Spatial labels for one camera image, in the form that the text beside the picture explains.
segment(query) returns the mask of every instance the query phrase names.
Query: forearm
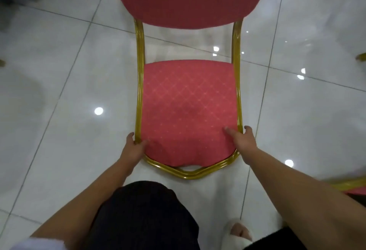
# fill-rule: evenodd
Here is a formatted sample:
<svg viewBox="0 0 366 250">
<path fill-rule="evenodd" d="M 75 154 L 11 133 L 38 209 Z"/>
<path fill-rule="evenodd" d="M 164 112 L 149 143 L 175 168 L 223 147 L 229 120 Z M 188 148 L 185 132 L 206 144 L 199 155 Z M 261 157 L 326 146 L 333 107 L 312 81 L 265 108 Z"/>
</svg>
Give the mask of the forearm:
<svg viewBox="0 0 366 250">
<path fill-rule="evenodd" d="M 359 203 L 261 150 L 247 155 L 277 211 L 308 249 L 366 243 L 366 209 Z"/>
<path fill-rule="evenodd" d="M 88 188 L 48 219 L 32 237 L 64 241 L 69 249 L 80 246 L 100 205 L 121 187 L 128 176 L 121 160 L 109 167 Z"/>
</svg>

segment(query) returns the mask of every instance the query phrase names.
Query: white slipper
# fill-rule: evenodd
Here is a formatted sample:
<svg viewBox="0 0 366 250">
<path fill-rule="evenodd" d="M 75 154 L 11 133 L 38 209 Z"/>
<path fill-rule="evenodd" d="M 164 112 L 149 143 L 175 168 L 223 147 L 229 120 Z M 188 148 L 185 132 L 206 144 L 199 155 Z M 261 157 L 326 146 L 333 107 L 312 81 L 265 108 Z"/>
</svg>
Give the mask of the white slipper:
<svg viewBox="0 0 366 250">
<path fill-rule="evenodd" d="M 221 250 L 243 250 L 245 247 L 249 246 L 253 242 L 249 239 L 243 238 L 241 236 L 231 235 L 231 228 L 235 223 L 239 223 L 245 227 L 245 223 L 243 223 L 240 219 L 232 219 L 229 220 L 224 228 L 224 233 L 222 236 Z M 248 229 L 249 235 L 254 240 L 252 232 Z"/>
</svg>

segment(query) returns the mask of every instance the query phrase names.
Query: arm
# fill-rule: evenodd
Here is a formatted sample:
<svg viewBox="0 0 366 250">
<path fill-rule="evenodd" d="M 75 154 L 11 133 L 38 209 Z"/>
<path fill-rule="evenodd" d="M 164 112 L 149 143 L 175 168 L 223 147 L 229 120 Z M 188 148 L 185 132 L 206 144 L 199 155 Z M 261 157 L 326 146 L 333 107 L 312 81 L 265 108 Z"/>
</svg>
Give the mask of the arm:
<svg viewBox="0 0 366 250">
<path fill-rule="evenodd" d="M 251 127 L 245 130 L 242 134 L 226 128 L 244 162 L 307 249 L 366 249 L 366 208 L 259 150 Z"/>
<path fill-rule="evenodd" d="M 126 145 L 116 163 L 41 225 L 31 237 L 62 240 L 67 249 L 77 249 L 87 235 L 100 205 L 123 185 L 144 155 L 148 142 L 135 145 L 133 135 L 131 132 L 127 136 Z"/>
</svg>

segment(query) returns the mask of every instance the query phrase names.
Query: red chair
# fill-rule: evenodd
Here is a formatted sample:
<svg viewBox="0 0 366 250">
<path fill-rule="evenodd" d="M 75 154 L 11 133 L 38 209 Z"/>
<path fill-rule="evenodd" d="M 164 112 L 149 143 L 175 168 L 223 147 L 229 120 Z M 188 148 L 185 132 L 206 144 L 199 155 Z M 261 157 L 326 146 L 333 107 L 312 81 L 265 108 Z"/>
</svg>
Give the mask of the red chair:
<svg viewBox="0 0 366 250">
<path fill-rule="evenodd" d="M 149 139 L 145 160 L 181 178 L 201 178 L 239 153 L 222 127 L 243 132 L 240 32 L 259 0 L 122 0 L 135 18 L 138 103 L 135 137 Z M 234 22 L 231 63 L 170 60 L 145 64 L 142 23 L 200 29 Z M 180 166 L 200 165 L 194 171 Z"/>
</svg>

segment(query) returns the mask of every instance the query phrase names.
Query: white tile floor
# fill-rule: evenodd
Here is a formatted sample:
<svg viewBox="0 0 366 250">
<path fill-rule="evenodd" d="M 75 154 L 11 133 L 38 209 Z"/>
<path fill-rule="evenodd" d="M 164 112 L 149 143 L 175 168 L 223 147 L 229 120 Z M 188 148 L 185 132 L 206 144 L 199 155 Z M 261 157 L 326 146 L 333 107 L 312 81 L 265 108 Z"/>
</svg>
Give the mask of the white tile floor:
<svg viewBox="0 0 366 250">
<path fill-rule="evenodd" d="M 25 6 L 0 10 L 6 61 L 0 68 L 6 103 L 0 109 L 1 250 L 32 233 L 116 160 L 135 124 L 134 25 L 121 2 L 18 1 Z M 366 26 L 350 22 L 334 31 L 331 18 L 345 1 L 261 0 L 242 29 L 244 123 L 263 150 L 319 179 L 366 174 L 366 66 L 338 36 Z M 231 25 L 145 26 L 145 35 L 147 62 L 230 60 Z M 220 48 L 215 57 L 213 46 Z M 99 106 L 104 113 L 96 116 Z M 280 224 L 240 160 L 196 181 L 142 162 L 127 182 L 136 180 L 176 191 L 200 226 L 202 249 L 218 248 L 231 217 L 242 216 L 257 239 Z"/>
</svg>

